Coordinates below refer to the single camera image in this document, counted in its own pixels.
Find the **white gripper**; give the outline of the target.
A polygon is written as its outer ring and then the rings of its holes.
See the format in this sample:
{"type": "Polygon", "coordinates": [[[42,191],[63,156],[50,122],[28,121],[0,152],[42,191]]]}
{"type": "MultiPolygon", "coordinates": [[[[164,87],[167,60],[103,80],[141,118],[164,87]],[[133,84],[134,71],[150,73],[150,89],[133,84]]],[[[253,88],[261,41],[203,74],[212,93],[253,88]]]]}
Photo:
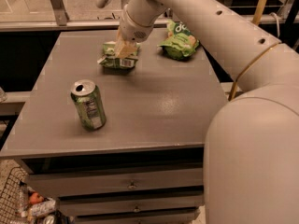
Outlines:
{"type": "Polygon", "coordinates": [[[136,52],[137,43],[148,39],[153,25],[141,25],[129,15],[128,6],[125,6],[120,18],[120,31],[116,36],[115,55],[118,58],[126,58],[136,52]]]}

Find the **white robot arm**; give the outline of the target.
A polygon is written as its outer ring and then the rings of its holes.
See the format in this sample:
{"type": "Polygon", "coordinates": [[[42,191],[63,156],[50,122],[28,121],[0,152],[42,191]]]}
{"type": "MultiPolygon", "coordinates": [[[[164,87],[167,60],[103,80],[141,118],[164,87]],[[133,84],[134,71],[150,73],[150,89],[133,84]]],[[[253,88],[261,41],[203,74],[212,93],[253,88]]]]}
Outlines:
{"type": "Polygon", "coordinates": [[[243,92],[206,133],[206,224],[299,224],[297,53],[216,0],[130,0],[122,37],[146,40],[168,8],[243,92]]]}

